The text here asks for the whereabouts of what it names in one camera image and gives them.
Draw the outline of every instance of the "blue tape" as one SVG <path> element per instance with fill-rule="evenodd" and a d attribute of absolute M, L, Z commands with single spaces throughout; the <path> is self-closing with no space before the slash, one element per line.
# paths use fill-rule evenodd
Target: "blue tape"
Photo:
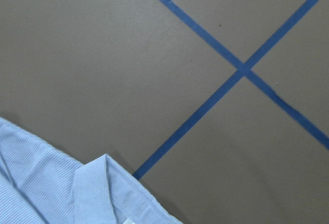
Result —
<path fill-rule="evenodd" d="M 137 169 L 133 174 L 136 179 L 139 180 L 147 173 L 243 76 L 246 76 L 264 94 L 329 149 L 329 138 L 300 112 L 285 103 L 268 84 L 250 70 L 319 0 L 307 0 L 244 64 L 171 0 L 160 1 L 215 51 L 236 67 L 237 71 Z"/>

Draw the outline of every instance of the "garment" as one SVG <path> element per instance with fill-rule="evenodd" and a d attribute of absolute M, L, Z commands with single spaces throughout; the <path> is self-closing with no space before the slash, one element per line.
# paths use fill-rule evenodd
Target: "garment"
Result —
<path fill-rule="evenodd" d="M 0 223 L 181 224 L 109 155 L 83 165 L 1 117 Z"/>

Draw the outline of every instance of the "blue striped fabric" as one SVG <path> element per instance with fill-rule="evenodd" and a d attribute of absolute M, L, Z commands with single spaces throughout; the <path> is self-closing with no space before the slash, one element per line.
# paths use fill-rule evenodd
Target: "blue striped fabric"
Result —
<path fill-rule="evenodd" d="M 1 117 L 0 223 L 181 224 L 109 155 L 83 165 Z"/>

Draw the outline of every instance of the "light blue shirt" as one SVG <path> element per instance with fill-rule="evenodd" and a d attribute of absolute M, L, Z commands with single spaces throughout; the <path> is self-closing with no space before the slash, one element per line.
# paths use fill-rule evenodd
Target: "light blue shirt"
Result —
<path fill-rule="evenodd" d="M 181 224 L 109 155 L 83 165 L 1 117 L 0 223 Z"/>

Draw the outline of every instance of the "white tag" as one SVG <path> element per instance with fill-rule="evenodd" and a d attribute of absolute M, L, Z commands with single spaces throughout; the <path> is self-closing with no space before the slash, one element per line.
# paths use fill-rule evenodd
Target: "white tag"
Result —
<path fill-rule="evenodd" d="M 125 220 L 123 224 L 135 224 L 135 223 L 128 218 L 127 220 Z"/>

